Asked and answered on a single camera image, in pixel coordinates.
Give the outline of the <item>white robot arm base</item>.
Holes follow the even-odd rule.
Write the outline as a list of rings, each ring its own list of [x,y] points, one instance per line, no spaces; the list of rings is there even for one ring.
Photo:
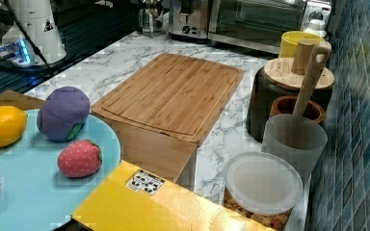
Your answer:
[[[66,56],[50,0],[0,0],[0,21],[11,28],[2,37],[0,58],[20,67],[54,64]]]

